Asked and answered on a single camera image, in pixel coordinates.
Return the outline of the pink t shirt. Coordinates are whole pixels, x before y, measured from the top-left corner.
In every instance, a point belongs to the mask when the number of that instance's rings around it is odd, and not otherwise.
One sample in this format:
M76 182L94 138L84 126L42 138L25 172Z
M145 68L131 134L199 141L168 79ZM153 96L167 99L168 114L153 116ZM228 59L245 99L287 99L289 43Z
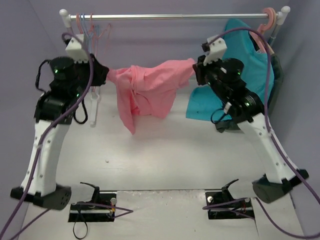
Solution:
M164 119L171 111L177 90L187 87L195 74L195 60L167 60L155 67L131 65L111 69L107 79L115 84L117 109L123 125L135 134L134 116Z

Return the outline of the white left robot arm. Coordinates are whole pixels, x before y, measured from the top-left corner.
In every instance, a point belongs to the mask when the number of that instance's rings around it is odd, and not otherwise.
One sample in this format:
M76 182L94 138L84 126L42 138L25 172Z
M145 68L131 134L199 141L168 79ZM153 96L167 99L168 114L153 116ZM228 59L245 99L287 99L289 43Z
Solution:
M11 189L10 197L48 210L63 210L71 201L72 188L56 182L62 144L78 105L90 87L106 83L109 69L93 54L84 61L60 56L48 64L53 80L36 104L28 170L21 185Z

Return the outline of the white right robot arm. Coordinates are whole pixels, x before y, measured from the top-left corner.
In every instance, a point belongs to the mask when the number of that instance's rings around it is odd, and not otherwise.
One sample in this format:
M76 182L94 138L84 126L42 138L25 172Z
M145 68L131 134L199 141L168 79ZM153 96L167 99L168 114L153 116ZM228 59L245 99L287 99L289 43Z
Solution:
M305 169L290 160L269 126L264 104L241 78L244 64L240 60L227 58L207 63L206 56L201 55L192 68L197 83L211 88L222 101L224 114L232 118L256 150L265 170L260 179L252 182L257 198L270 204L309 177Z

